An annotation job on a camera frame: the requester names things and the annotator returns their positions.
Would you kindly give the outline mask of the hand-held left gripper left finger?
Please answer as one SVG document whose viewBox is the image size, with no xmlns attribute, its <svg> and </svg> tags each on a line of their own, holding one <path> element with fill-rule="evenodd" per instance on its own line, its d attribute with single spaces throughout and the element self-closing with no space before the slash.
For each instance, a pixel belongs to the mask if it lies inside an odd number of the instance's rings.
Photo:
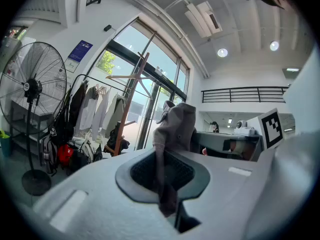
<svg viewBox="0 0 320 240">
<path fill-rule="evenodd" d="M 146 149 L 94 162 L 49 190 L 33 206 L 44 222 L 72 240 L 190 240 L 157 203 L 136 202 L 117 186 L 116 171 Z"/>
</svg>

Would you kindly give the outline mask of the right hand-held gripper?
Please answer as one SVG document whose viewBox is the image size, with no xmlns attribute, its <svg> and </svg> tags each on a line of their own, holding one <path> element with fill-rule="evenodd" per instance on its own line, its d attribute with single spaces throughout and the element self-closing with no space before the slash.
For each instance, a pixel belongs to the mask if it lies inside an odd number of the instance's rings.
<svg viewBox="0 0 320 240">
<path fill-rule="evenodd" d="M 261 153 L 284 140 L 276 108 L 249 120 L 240 120 L 233 134 L 198 132 L 195 141 L 211 157 L 257 162 Z"/>
</svg>

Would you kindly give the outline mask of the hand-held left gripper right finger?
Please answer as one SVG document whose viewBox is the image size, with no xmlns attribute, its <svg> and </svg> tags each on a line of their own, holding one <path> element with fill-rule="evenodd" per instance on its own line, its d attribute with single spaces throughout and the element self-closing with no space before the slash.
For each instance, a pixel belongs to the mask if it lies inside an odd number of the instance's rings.
<svg viewBox="0 0 320 240">
<path fill-rule="evenodd" d="M 319 176 L 319 134 L 304 133 L 264 151 L 257 162 L 182 152 L 210 173 L 202 194 L 183 202 L 199 225 L 166 240 L 271 240 L 292 225 Z"/>
</svg>

